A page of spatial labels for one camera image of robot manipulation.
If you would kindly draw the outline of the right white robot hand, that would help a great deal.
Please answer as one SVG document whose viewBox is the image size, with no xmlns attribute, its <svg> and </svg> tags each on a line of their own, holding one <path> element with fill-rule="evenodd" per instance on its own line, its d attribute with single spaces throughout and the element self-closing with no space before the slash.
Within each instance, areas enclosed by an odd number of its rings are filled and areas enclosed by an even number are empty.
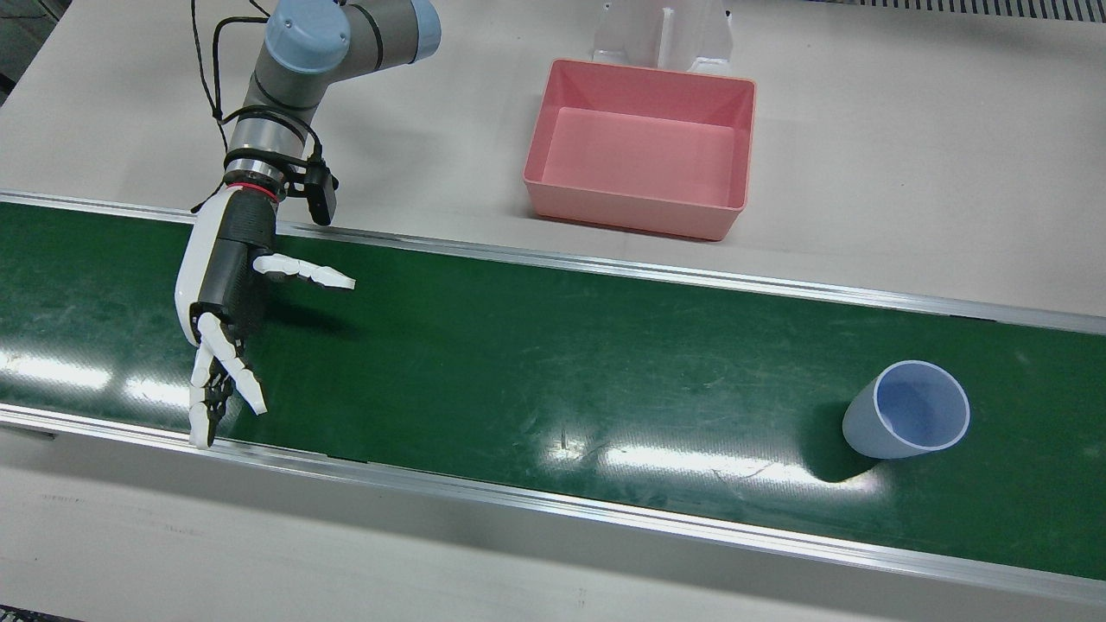
<svg viewBox="0 0 1106 622">
<path fill-rule="evenodd" d="M 264 388 L 244 353 L 246 338 L 259 326 L 269 280 L 298 278 L 328 289 L 356 286 L 328 265 L 274 251 L 276 205 L 268 189 L 236 182 L 196 212 L 174 293 L 182 335 L 196 350 L 188 388 L 194 447 L 213 444 L 233 395 L 257 415 L 268 410 Z"/>
</svg>

